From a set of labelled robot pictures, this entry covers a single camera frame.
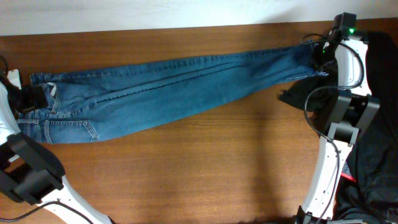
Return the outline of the blue denim jeans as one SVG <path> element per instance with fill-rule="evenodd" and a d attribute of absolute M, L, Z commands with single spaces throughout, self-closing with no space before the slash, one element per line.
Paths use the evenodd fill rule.
<path fill-rule="evenodd" d="M 41 143 L 107 141 L 186 118 L 270 86 L 315 76 L 312 45 L 64 73 L 35 73 L 48 105 L 19 116 Z"/>

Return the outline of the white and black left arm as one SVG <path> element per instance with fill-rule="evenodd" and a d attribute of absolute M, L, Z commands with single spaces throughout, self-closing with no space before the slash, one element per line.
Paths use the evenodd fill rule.
<path fill-rule="evenodd" d="M 113 220 L 93 208 L 70 185 L 60 160 L 18 127 L 15 113 L 47 107 L 43 89 L 18 88 L 1 82 L 1 193 L 46 209 L 65 223 L 107 223 Z"/>

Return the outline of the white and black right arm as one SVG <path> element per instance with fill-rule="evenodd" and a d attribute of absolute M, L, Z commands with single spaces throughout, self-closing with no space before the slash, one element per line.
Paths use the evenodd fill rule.
<path fill-rule="evenodd" d="M 333 201 L 345 161 L 380 107 L 366 75 L 368 34 L 356 28 L 356 15 L 338 14 L 330 33 L 321 41 L 321 57 L 330 57 L 336 63 L 337 84 L 324 86 L 334 95 L 320 110 L 320 123 L 311 127 L 320 137 L 319 155 L 294 223 L 333 223 Z"/>

